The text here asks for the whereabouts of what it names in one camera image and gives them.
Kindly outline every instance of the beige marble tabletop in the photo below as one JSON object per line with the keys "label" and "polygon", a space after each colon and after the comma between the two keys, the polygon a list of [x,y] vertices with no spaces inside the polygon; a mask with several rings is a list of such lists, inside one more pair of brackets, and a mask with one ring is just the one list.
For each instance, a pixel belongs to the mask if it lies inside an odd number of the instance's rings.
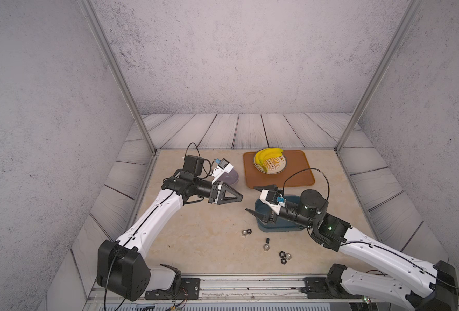
{"label": "beige marble tabletop", "polygon": [[[371,269],[371,266],[356,258],[321,247],[305,230],[273,233],[259,230],[257,220],[245,211],[245,208],[254,208],[259,197],[259,192],[245,184],[243,154],[247,151],[201,151],[203,158],[211,161],[214,158],[226,158],[233,164],[240,175],[233,187],[244,195],[243,201],[215,205],[204,200],[181,207],[151,246],[146,260],[148,266],[168,264],[184,274],[325,274],[333,263],[363,272]],[[184,153],[184,150],[160,152],[138,216],[151,205],[161,189],[162,180],[183,167]],[[373,236],[335,152],[304,150],[304,153],[309,165],[323,171],[329,179],[331,194],[328,213]],[[316,189],[326,197],[324,177],[318,172],[314,172],[314,177],[316,183],[313,186],[286,187],[285,194],[299,196],[305,189]],[[243,237],[241,231],[247,228],[252,229],[252,234]],[[263,250],[266,238],[270,239],[269,251]],[[280,251],[292,255],[285,265],[280,262]]]}

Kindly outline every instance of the black motor housing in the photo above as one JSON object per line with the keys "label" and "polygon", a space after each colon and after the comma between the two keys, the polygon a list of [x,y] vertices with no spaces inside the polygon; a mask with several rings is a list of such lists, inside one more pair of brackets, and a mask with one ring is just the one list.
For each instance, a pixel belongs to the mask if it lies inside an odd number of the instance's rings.
{"label": "black motor housing", "polygon": [[[119,252],[112,265],[115,254]],[[140,253],[122,247],[118,242],[105,240],[98,249],[96,282],[122,297],[135,301],[143,294],[150,282],[150,269]]]}
{"label": "black motor housing", "polygon": [[299,213],[309,218],[316,213],[318,208],[323,205],[327,207],[327,204],[326,199],[318,191],[307,189],[300,195]]}

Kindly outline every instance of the metal frame pole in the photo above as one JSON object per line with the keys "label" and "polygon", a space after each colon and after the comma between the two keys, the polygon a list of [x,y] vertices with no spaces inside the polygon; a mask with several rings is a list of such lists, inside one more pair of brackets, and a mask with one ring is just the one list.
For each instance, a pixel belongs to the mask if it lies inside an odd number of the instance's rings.
{"label": "metal frame pole", "polygon": [[127,86],[126,80],[122,75],[121,69],[119,68],[119,64],[117,63],[110,45],[108,44],[105,33],[103,32],[103,28],[98,21],[95,10],[93,9],[93,5],[91,4],[90,0],[78,0],[78,3],[81,5],[81,9],[86,19],[88,20],[89,27],[91,28],[91,31],[93,32],[95,39],[98,42],[98,45],[100,46],[105,59],[107,60],[110,71],[112,71],[115,81],[117,82],[117,85],[119,85],[122,96],[124,96],[124,100],[126,101],[126,104],[129,107],[131,114],[133,115],[134,121],[138,125],[141,135],[145,139],[152,154],[154,154],[155,145],[153,144],[153,141],[148,134],[145,123],[143,122],[143,118],[139,114],[138,107],[134,102],[133,95]]}
{"label": "metal frame pole", "polygon": [[362,113],[364,112],[364,109],[368,105],[371,96],[373,96],[373,94],[375,93],[376,87],[378,86],[378,84],[380,84],[383,75],[388,69],[390,61],[392,60],[398,48],[402,44],[402,41],[407,34],[407,31],[413,24],[413,21],[416,18],[416,15],[418,14],[419,8],[421,7],[423,1],[424,0],[411,0],[409,5],[407,6],[406,12],[404,13],[402,20],[399,23],[399,27],[397,27],[394,35],[392,36],[392,39],[390,40],[390,43],[387,46],[387,49],[383,53],[380,63],[376,67],[376,70],[373,76],[371,77],[371,80],[368,86],[366,87],[366,90],[364,90],[361,99],[357,103],[357,106],[354,109],[354,112],[352,113],[350,121],[347,123],[347,127],[345,128],[342,137],[340,138],[338,144],[335,147],[335,151],[337,153],[339,153],[340,150],[343,148],[345,142],[349,138],[350,133],[353,131],[355,125],[357,124]]}

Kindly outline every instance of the gray textured wall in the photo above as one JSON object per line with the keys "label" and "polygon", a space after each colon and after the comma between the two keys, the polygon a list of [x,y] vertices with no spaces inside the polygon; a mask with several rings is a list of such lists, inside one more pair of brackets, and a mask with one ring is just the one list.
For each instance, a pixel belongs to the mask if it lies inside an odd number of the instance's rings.
{"label": "gray textured wall", "polygon": [[408,0],[93,0],[142,114],[348,112]]}
{"label": "gray textured wall", "polygon": [[76,0],[0,0],[0,309],[37,308],[131,124]]}
{"label": "gray textured wall", "polygon": [[459,269],[459,0],[426,1],[360,124]]}

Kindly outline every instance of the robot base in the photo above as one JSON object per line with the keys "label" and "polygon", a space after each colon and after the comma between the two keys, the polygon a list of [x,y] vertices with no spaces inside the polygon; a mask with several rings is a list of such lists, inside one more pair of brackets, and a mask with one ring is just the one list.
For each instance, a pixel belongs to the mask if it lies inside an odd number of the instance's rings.
{"label": "robot base", "polygon": [[165,291],[156,289],[145,292],[145,300],[171,300],[175,297],[177,301],[182,302],[186,298],[185,293],[181,290],[182,288],[188,293],[188,300],[197,300],[199,298],[200,279],[182,278],[181,275],[178,278],[176,276],[170,289]]}

